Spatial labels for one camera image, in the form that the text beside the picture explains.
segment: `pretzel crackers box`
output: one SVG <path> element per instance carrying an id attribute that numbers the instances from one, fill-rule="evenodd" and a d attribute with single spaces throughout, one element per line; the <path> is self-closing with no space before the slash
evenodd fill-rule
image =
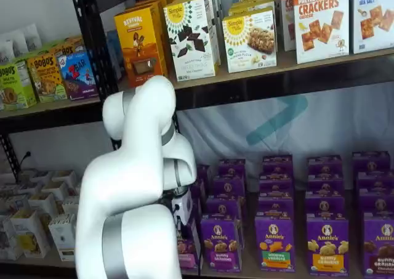
<path id="1" fill-rule="evenodd" d="M 349 275 L 348 220 L 342 213 L 307 214 L 308 267 L 311 275 Z"/>
<path id="2" fill-rule="evenodd" d="M 297 63 L 349 54 L 349 0 L 294 0 Z"/>
<path id="3" fill-rule="evenodd" d="M 353 0 L 353 52 L 394 47 L 394 0 Z"/>
<path id="4" fill-rule="evenodd" d="M 254 219 L 260 268 L 264 271 L 295 272 L 292 220 L 286 212 L 258 212 Z"/>
<path id="5" fill-rule="evenodd" d="M 241 248 L 235 217 L 223 214 L 205 214 L 201 231 L 205 246 L 205 258 L 209 267 L 218 272 L 240 272 Z"/>

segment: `cardboard box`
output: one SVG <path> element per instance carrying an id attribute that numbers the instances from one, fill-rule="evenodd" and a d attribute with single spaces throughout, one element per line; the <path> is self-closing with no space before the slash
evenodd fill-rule
<path id="1" fill-rule="evenodd" d="M 223 19 L 229 73 L 276 66 L 272 8 Z"/>
<path id="2" fill-rule="evenodd" d="M 50 246 L 37 212 L 21 209 L 11 217 L 11 222 L 25 256 L 44 258 Z"/>
<path id="3" fill-rule="evenodd" d="M 218 64 L 209 0 L 175 0 L 164 14 L 177 80 L 215 76 Z"/>
<path id="4" fill-rule="evenodd" d="M 353 52 L 394 47 L 394 0 L 352 0 Z"/>
<path id="5" fill-rule="evenodd" d="M 132 87 L 156 75 L 168 76 L 160 16 L 152 5 L 137 6 L 118 14 L 115 24 Z"/>
<path id="6" fill-rule="evenodd" d="M 209 268 L 218 272 L 240 272 L 242 257 L 236 219 L 222 214 L 205 214 L 201 231 Z"/>
<path id="7" fill-rule="evenodd" d="M 349 224 L 342 213 L 307 214 L 308 268 L 311 275 L 349 276 Z"/>
<path id="8" fill-rule="evenodd" d="M 254 219 L 261 270 L 295 272 L 293 224 L 289 215 L 258 212 Z"/>
<path id="9" fill-rule="evenodd" d="M 349 0 L 294 0 L 297 63 L 349 54 Z"/>
<path id="10" fill-rule="evenodd" d="M 74 214 L 61 214 L 49 223 L 50 234 L 62 261 L 74 261 L 75 228 Z"/>

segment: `crackers box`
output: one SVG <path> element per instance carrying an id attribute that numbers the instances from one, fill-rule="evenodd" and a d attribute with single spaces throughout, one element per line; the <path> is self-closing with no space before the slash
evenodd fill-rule
<path id="1" fill-rule="evenodd" d="M 254 225 L 261 270 L 295 272 L 293 224 L 286 212 L 257 212 Z"/>
<path id="2" fill-rule="evenodd" d="M 349 0 L 294 0 L 297 63 L 349 54 Z"/>
<path id="3" fill-rule="evenodd" d="M 394 0 L 353 0 L 353 52 L 394 47 Z"/>
<path id="4" fill-rule="evenodd" d="M 62 261 L 74 261 L 75 228 L 74 214 L 61 214 L 49 223 L 50 234 Z"/>
<path id="5" fill-rule="evenodd" d="M 0 91 L 6 111 L 30 108 L 37 103 L 25 60 L 0 65 Z"/>
<path id="6" fill-rule="evenodd" d="M 364 213 L 363 273 L 365 278 L 394 275 L 394 215 Z"/>
<path id="7" fill-rule="evenodd" d="M 176 0 L 164 14 L 177 80 L 215 76 L 218 63 L 209 0 Z"/>
<path id="8" fill-rule="evenodd" d="M 349 223 L 342 213 L 307 214 L 308 268 L 311 275 L 349 276 Z"/>
<path id="9" fill-rule="evenodd" d="M 272 8 L 223 19 L 228 72 L 276 66 Z"/>
<path id="10" fill-rule="evenodd" d="M 50 246 L 37 212 L 21 209 L 11 217 L 11 222 L 25 256 L 44 258 Z"/>
<path id="11" fill-rule="evenodd" d="M 201 231 L 209 268 L 218 272 L 240 272 L 242 258 L 235 217 L 205 214 Z"/>
<path id="12" fill-rule="evenodd" d="M 159 14 L 152 5 L 137 6 L 118 14 L 115 24 L 132 87 L 156 75 L 168 76 Z"/>

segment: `purple annie's box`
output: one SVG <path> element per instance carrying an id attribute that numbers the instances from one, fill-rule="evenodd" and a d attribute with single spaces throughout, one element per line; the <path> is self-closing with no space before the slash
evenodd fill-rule
<path id="1" fill-rule="evenodd" d="M 260 268 L 265 271 L 294 272 L 293 224 L 288 214 L 258 212 L 254 219 Z"/>
<path id="2" fill-rule="evenodd" d="M 364 276 L 394 277 L 394 215 L 364 213 Z"/>
<path id="3" fill-rule="evenodd" d="M 311 275 L 349 275 L 349 223 L 342 213 L 307 214 L 308 267 Z"/>
<path id="4" fill-rule="evenodd" d="M 218 272 L 240 272 L 242 258 L 236 219 L 223 214 L 205 214 L 201 230 L 209 267 Z"/>

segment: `small white box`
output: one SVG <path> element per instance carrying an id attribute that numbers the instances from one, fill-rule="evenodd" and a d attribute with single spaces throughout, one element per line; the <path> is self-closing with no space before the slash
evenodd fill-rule
<path id="1" fill-rule="evenodd" d="M 65 182 L 68 186 L 68 194 L 70 196 L 75 196 L 76 190 L 75 187 L 77 185 L 76 174 L 74 170 L 59 170 L 55 171 L 52 176 L 53 182 Z"/>
<path id="2" fill-rule="evenodd" d="M 57 251 L 62 261 L 74 261 L 76 216 L 61 214 L 49 224 Z"/>
<path id="3" fill-rule="evenodd" d="M 11 215 L 0 215 L 0 259 L 16 261 L 23 253 L 15 235 Z"/>
<path id="4" fill-rule="evenodd" d="M 21 209 L 11 217 L 11 222 L 25 256 L 44 258 L 50 246 L 37 212 Z"/>

